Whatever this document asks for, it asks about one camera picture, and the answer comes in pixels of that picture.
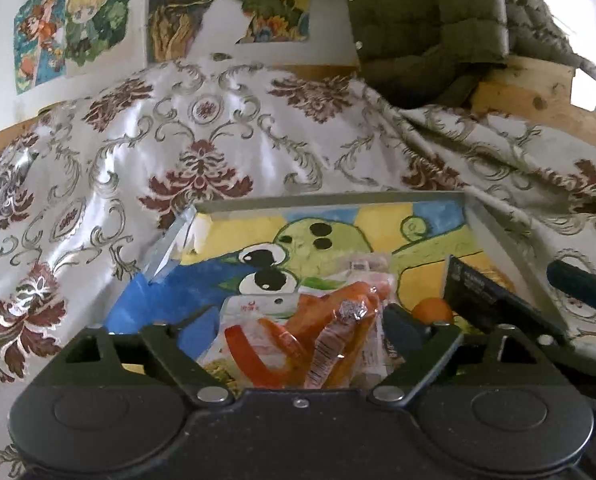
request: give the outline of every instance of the floral patterned fabric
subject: floral patterned fabric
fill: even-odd
[[[596,311],[546,283],[596,273],[596,149],[516,118],[393,108],[355,79],[300,81],[214,57],[69,102],[0,154],[0,478],[6,415],[71,337],[100,322],[194,200],[462,189],[500,219],[596,355]]]

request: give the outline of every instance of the blue paint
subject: blue paint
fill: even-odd
[[[414,202],[413,214],[427,222],[428,237],[453,231],[465,223],[462,206],[454,201]]]
[[[238,253],[230,253],[190,266],[177,266],[160,283],[147,283],[139,274],[113,305],[104,325],[118,334],[137,333],[156,320],[178,323],[196,310],[213,305],[215,308],[179,335],[178,347],[195,359],[218,335],[222,303],[239,294],[237,290],[222,288],[220,283],[239,283],[257,270],[238,261]]]
[[[320,218],[322,220],[329,220],[330,222],[343,222],[345,224],[353,225],[355,217],[358,216],[357,207],[348,207],[344,209],[326,209],[323,211],[296,211],[288,212],[283,215],[287,223],[302,220],[303,218]]]

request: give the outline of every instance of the orange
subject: orange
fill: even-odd
[[[442,298],[425,298],[414,307],[411,315],[428,325],[435,321],[454,323],[454,313]]]

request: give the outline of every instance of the olive green puffer jacket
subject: olive green puffer jacket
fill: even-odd
[[[395,105],[434,102],[450,93],[460,75],[509,54],[583,68],[596,79],[596,67],[572,51],[543,0],[348,0],[348,5],[361,73]]]

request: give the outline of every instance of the anime girl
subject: anime girl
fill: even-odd
[[[62,30],[62,23],[59,20],[51,21],[55,3],[56,0],[43,0],[40,5],[33,6],[31,13],[22,20],[19,27],[27,41],[38,40],[40,47],[49,52],[53,51],[53,43],[57,40],[58,31]]]
[[[68,0],[66,3],[69,24],[66,32],[66,56],[78,57],[88,52],[98,39],[98,31],[92,18],[107,0]]]

